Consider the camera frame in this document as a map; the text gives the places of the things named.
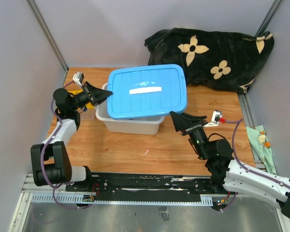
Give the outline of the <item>clear plastic tube rack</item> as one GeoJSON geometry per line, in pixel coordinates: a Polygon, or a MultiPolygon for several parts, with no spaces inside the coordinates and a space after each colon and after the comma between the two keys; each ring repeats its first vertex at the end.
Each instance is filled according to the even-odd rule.
{"type": "Polygon", "coordinates": [[[80,113],[81,122],[83,121],[95,121],[95,109],[89,109],[80,113]]]}

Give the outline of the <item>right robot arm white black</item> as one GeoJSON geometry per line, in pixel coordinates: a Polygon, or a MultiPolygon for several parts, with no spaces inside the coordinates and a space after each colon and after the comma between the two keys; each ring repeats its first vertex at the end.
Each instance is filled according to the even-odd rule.
{"type": "Polygon", "coordinates": [[[231,123],[220,111],[214,111],[212,120],[206,116],[170,112],[174,129],[182,136],[189,136],[189,143],[199,159],[211,173],[209,187],[214,193],[223,190],[244,194],[266,202],[290,219],[290,179],[264,172],[241,162],[235,151],[234,142],[226,138],[210,140],[205,127],[231,123]]]}

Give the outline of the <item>yellow test tube rack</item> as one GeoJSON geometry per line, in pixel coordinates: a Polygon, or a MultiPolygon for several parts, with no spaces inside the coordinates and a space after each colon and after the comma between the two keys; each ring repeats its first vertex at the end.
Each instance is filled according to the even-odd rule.
{"type": "Polygon", "coordinates": [[[95,106],[91,104],[91,102],[87,99],[86,94],[80,90],[71,90],[72,95],[72,110],[76,111],[79,108],[82,110],[94,109],[95,106]]]}

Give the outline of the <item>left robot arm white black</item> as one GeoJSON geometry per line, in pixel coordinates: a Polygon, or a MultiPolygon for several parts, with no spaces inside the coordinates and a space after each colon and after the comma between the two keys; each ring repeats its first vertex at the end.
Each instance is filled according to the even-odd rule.
{"type": "Polygon", "coordinates": [[[82,91],[72,95],[65,88],[58,88],[53,93],[51,101],[52,113],[57,118],[57,124],[50,136],[40,144],[30,149],[33,180],[37,186],[76,183],[83,191],[93,188],[94,179],[88,176],[86,166],[72,166],[68,157],[66,145],[81,124],[79,109],[84,109],[88,103],[100,105],[113,93],[96,88],[89,82],[81,85],[82,91]]]}

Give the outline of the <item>blue plastic tray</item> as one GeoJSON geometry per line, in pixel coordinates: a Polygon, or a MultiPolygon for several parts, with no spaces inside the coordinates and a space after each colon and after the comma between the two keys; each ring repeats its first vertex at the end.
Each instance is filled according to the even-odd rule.
{"type": "Polygon", "coordinates": [[[107,113],[112,119],[135,119],[182,113],[188,106],[184,71],[177,64],[117,69],[107,83],[107,113]]]}

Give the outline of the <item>white plastic bin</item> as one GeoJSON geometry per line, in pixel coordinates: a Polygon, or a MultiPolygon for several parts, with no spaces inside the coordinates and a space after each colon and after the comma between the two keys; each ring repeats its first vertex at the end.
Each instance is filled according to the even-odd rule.
{"type": "Polygon", "coordinates": [[[112,119],[107,113],[107,102],[96,107],[96,118],[101,121],[110,132],[155,135],[158,133],[164,116],[151,116],[135,119],[112,119]]]}

